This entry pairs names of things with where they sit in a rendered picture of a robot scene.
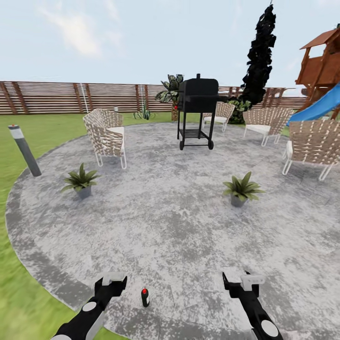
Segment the insectifuge atomizer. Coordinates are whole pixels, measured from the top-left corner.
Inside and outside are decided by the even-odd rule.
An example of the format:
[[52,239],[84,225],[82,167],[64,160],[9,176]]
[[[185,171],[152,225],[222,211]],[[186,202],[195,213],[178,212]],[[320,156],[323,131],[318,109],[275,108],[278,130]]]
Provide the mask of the insectifuge atomizer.
[[144,288],[141,292],[141,298],[142,298],[142,302],[143,302],[143,306],[147,307],[150,305],[150,298],[149,298],[149,291]]

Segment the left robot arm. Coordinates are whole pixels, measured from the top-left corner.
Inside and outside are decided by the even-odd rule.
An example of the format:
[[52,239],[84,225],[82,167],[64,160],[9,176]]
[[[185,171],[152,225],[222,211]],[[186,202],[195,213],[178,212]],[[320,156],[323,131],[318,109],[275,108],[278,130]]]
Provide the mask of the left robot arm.
[[126,272],[105,272],[94,285],[96,296],[85,304],[69,323],[63,323],[50,340],[93,340],[103,325],[104,310],[113,297],[121,296]]

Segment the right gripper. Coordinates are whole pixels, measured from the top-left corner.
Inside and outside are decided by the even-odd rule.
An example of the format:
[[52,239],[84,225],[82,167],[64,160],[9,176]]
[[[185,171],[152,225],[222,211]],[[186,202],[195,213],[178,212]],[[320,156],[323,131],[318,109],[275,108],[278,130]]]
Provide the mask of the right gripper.
[[226,276],[223,276],[224,288],[229,290],[231,298],[239,298],[242,306],[246,308],[249,302],[259,302],[259,286],[257,284],[252,285],[252,291],[244,291],[243,287],[239,283],[229,283]]

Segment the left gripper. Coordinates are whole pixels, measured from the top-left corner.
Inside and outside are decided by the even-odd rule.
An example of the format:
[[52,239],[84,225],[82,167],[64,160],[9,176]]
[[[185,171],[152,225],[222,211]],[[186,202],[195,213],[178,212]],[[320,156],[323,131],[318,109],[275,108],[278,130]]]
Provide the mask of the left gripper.
[[111,301],[113,297],[121,296],[123,290],[125,290],[127,280],[128,277],[126,276],[123,280],[112,280],[111,284],[103,286],[102,280],[100,279],[94,285],[94,294],[103,292],[108,296],[109,301]]

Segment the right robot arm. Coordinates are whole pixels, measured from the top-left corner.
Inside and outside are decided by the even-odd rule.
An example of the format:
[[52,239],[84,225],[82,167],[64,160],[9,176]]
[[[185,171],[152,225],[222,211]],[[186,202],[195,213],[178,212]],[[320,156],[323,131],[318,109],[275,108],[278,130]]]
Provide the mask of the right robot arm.
[[272,319],[262,308],[259,297],[259,284],[265,283],[265,277],[261,274],[240,275],[242,283],[229,283],[223,276],[224,288],[229,290],[231,298],[239,298],[251,326],[252,340],[282,340],[281,334]]

